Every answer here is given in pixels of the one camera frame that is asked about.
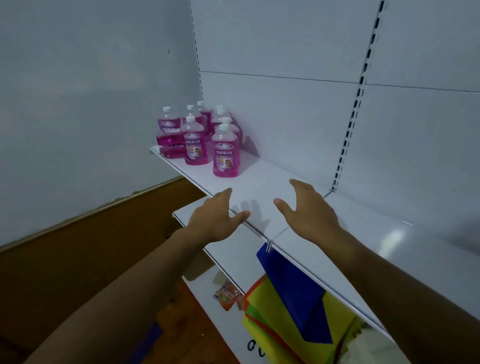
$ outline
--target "blue bag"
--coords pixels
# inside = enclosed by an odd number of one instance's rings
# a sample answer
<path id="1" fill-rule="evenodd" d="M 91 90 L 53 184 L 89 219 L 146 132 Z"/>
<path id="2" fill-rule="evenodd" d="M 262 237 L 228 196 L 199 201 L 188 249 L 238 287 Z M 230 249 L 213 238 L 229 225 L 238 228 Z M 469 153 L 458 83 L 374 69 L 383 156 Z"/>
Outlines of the blue bag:
<path id="1" fill-rule="evenodd" d="M 325 290 L 265 243 L 257 258 L 305 341 L 332 344 L 322 298 Z"/>

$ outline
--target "white wall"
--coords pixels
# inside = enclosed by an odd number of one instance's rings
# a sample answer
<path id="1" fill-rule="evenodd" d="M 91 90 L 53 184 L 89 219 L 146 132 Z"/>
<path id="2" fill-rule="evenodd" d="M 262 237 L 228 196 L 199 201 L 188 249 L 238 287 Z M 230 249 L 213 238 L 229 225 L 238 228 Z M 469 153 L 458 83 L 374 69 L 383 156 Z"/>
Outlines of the white wall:
<path id="1" fill-rule="evenodd" d="M 0 3 L 0 245 L 176 176 L 157 110 L 201 97 L 188 0 Z"/>

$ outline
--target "blue fabric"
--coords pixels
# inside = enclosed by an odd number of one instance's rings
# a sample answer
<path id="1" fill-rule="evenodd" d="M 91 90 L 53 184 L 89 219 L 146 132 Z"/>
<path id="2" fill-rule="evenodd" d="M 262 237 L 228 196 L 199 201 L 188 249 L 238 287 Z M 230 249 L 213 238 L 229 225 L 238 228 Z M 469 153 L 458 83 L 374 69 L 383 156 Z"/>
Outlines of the blue fabric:
<path id="1" fill-rule="evenodd" d="M 305 341 L 332 344 L 322 298 L 325 290 L 265 243 L 257 258 Z"/>
<path id="2" fill-rule="evenodd" d="M 130 360 L 127 362 L 128 364 L 142 364 L 145 357 L 147 356 L 150 349 L 155 344 L 155 341 L 163 334 L 163 330 L 158 324 L 158 322 L 154 322 L 150 330 L 147 332 L 147 335 L 143 339 L 140 346 L 135 350 Z"/>

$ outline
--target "person's right hand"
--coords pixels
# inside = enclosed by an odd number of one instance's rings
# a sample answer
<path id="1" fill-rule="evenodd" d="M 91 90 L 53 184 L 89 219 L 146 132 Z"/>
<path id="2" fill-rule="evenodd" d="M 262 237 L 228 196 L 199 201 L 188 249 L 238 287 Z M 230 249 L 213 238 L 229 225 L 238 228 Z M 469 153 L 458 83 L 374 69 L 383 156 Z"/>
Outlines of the person's right hand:
<path id="1" fill-rule="evenodd" d="M 294 232 L 321 248 L 324 247 L 342 230 L 335 211 L 311 184 L 293 179 L 290 184 L 297 194 L 297 209 L 293 211 L 279 198 L 274 200 L 275 206 Z"/>

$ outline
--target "person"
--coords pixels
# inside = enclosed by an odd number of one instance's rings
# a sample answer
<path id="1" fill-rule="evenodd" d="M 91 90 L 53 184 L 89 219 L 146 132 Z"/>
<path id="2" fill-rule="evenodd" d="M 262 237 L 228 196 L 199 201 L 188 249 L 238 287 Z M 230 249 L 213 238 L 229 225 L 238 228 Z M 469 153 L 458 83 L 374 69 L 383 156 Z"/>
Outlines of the person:
<path id="1" fill-rule="evenodd" d="M 294 232 L 340 269 L 412 363 L 480 363 L 477 319 L 343 230 L 334 210 L 310 184 L 290 183 L 297 209 L 275 199 L 278 210 Z M 242 211 L 229 217 L 231 193 L 228 188 L 207 199 L 185 228 L 83 305 L 25 363 L 125 362 L 193 258 L 250 216 Z"/>

